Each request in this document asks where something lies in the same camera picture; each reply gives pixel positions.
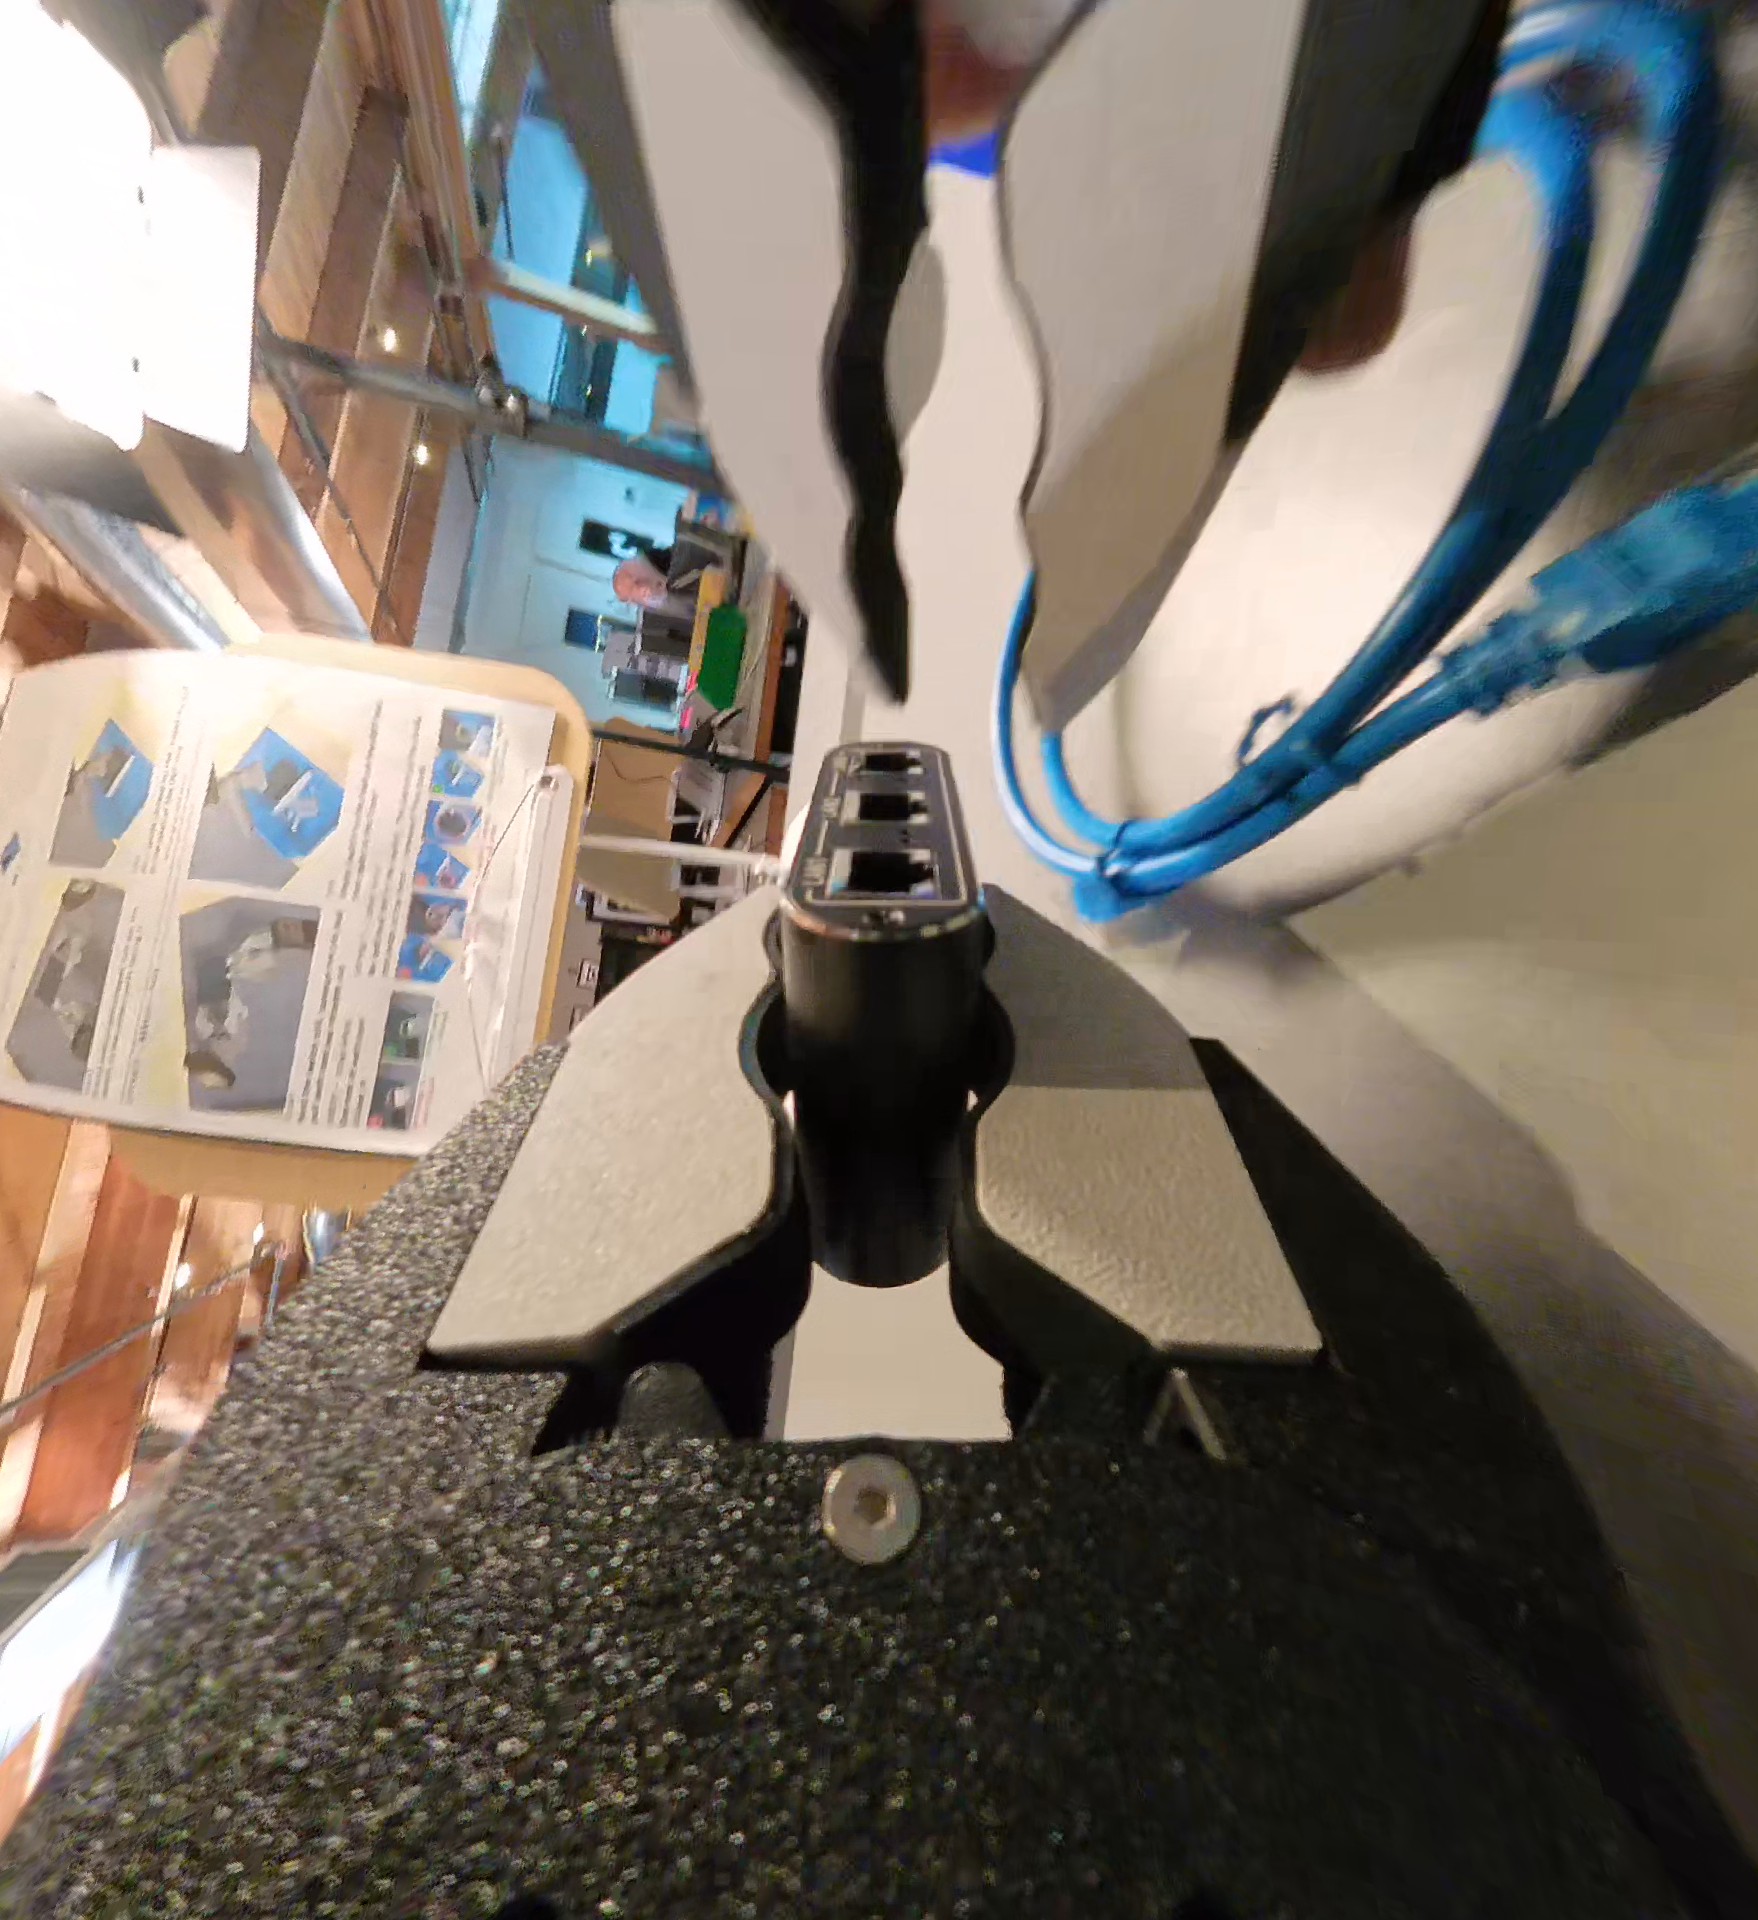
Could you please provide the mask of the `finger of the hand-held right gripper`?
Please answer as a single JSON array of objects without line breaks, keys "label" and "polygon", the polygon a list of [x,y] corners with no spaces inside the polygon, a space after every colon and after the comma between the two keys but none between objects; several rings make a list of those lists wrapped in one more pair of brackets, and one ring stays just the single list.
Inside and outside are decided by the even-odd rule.
[{"label": "finger of the hand-held right gripper", "polygon": [[885,697],[911,683],[890,346],[925,232],[916,4],[611,9],[701,432]]},{"label": "finger of the hand-held right gripper", "polygon": [[1228,411],[1308,4],[1091,4],[1010,114],[1040,388],[1020,677],[1061,732],[1131,659],[1238,454]]}]

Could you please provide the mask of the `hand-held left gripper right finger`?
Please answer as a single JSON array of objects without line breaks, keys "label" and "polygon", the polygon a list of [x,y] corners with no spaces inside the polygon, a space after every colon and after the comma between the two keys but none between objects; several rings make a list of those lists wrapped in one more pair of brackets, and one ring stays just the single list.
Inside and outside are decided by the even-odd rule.
[{"label": "hand-held left gripper right finger", "polygon": [[956,1314],[1013,1378],[1308,1365],[1322,1336],[1179,1020],[1010,898],[956,1192]]}]

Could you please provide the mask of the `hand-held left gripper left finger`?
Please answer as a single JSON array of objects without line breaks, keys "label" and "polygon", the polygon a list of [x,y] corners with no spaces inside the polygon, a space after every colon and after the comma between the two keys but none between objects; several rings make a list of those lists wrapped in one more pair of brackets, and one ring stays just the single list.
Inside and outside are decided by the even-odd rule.
[{"label": "hand-held left gripper left finger", "polygon": [[771,1354],[810,1289],[797,1157],[760,1070],[772,899],[633,973],[572,1034],[426,1344],[465,1371]]}]

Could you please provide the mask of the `black ethernet hub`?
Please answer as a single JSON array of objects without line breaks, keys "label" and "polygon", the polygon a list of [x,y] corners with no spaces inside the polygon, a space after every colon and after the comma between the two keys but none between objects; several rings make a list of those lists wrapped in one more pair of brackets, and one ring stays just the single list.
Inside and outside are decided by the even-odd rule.
[{"label": "black ethernet hub", "polygon": [[830,749],[771,941],[814,1261],[894,1289],[946,1258],[995,935],[931,744]]}]

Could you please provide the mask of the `instruction poster board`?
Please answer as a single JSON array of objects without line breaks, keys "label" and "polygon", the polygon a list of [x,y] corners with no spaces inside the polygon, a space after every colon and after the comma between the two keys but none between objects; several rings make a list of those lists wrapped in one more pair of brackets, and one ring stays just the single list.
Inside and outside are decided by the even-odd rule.
[{"label": "instruction poster board", "polygon": [[31,669],[0,1102],[149,1188],[363,1209],[542,1041],[593,738],[526,666],[321,640]]}]

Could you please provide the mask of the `white lamp panel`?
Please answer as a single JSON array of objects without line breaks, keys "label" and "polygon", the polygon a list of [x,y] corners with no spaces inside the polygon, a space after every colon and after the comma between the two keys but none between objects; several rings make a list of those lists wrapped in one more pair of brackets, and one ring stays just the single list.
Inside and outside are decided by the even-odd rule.
[{"label": "white lamp panel", "polygon": [[0,2],[0,402],[121,453],[252,436],[262,158],[166,127],[199,16]]}]

